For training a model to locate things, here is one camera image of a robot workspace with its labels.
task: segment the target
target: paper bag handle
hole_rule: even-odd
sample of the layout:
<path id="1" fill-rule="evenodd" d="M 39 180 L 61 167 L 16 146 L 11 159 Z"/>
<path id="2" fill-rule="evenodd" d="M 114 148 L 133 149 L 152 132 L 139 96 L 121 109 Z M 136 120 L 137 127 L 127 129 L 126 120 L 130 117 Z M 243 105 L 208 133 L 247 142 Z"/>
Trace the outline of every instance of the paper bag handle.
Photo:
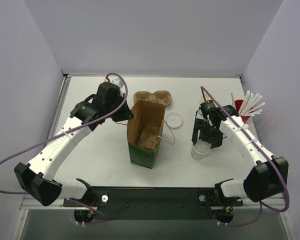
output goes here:
<path id="1" fill-rule="evenodd" d="M 175 144 L 176 137 L 175 137 L 174 133 L 171 131 L 171 128 L 170 128 L 169 124 L 166 122 L 166 120 L 162 120 L 162 122 L 164 122 L 168 126 L 170 132 L 172 133 L 173 142 L 168 141 L 167 139 L 163 138 L 162 136 L 158 136 L 158 138 L 161 138 L 162 140 L 166 141 L 168 144 L 171 144 L 171 145 Z"/>
<path id="2" fill-rule="evenodd" d="M 128 123 L 120 123 L 120 122 L 116 122 L 116 124 L 119 124 L 119 125 L 125 125 L 125 126 L 128 125 Z"/>

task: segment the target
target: cardboard cup holder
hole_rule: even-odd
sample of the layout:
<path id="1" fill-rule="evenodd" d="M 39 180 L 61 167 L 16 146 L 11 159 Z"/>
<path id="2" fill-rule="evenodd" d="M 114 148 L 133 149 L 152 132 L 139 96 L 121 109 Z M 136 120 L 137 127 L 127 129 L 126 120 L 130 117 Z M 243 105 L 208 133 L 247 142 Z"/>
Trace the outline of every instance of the cardboard cup holder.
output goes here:
<path id="1" fill-rule="evenodd" d="M 139 100 L 159 103 L 164 105 L 164 107 L 170 106 L 172 102 L 171 93 L 168 91 L 155 91 L 154 93 L 148 91 L 137 91 L 133 95 L 134 104 L 136 104 Z"/>

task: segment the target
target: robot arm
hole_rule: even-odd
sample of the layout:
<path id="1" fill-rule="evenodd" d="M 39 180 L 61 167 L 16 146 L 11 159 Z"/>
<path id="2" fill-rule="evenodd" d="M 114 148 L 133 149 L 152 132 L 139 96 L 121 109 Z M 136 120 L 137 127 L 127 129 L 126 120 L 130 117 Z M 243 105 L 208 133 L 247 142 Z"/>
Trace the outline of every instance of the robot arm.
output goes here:
<path id="1" fill-rule="evenodd" d="M 14 172 L 21 187 L 37 199 L 42 205 L 48 206 L 58 198 L 81 199 L 87 191 L 82 182 L 59 183 L 54 177 L 72 150 L 79 142 L 93 132 L 105 119 L 85 126 L 71 133 L 66 131 L 82 124 L 92 122 L 116 109 L 124 100 L 120 87 L 110 82 L 99 85 L 96 94 L 92 94 L 78 103 L 71 111 L 61 130 L 57 133 L 63 136 L 51 141 L 27 164 L 19 163 Z M 110 116 L 114 122 L 133 118 L 127 103 L 119 111 Z"/>
<path id="2" fill-rule="evenodd" d="M 222 145 L 222 136 L 226 135 L 241 153 L 249 169 L 251 169 L 246 179 L 231 179 L 216 184 L 225 198 L 248 197 L 253 202 L 259 202 L 268 197 L 283 192 L 283 186 L 270 166 L 267 159 L 253 145 L 255 142 L 265 154 L 272 159 L 280 171 L 285 183 L 288 178 L 288 162 L 284 157 L 276 158 L 268 151 L 255 136 L 248 130 L 248 125 L 242 122 L 238 112 L 231 106 L 223 107 L 239 125 L 237 127 L 227 115 L 216 107 L 212 100 L 203 102 L 197 111 L 194 124 L 192 142 L 195 145 L 198 138 L 211 144 L 211 149 Z M 241 131 L 245 129 L 252 140 L 249 140 Z"/>

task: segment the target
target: white plastic lid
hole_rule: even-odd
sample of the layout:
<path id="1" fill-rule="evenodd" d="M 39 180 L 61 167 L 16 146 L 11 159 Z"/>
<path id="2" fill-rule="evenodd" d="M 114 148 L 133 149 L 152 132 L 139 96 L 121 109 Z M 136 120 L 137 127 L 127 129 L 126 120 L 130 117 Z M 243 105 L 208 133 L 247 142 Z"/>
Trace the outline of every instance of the white plastic lid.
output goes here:
<path id="1" fill-rule="evenodd" d="M 169 127 L 172 129 L 176 129 L 182 124 L 182 117 L 179 113 L 171 112 L 165 117 L 166 122 Z"/>

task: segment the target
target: glass panel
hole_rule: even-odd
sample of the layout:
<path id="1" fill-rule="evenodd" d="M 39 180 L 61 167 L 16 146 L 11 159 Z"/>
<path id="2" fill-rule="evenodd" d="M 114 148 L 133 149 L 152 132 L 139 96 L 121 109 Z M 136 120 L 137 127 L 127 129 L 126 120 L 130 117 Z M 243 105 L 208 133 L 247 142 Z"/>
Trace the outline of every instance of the glass panel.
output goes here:
<path id="1" fill-rule="evenodd" d="M 235 209 L 233 223 L 245 223 L 258 209 Z M 113 220 L 76 226 L 74 210 L 29 210 L 22 240 L 287 240 L 280 214 L 265 209 L 259 221 L 245 227 L 217 226 L 215 220 Z"/>

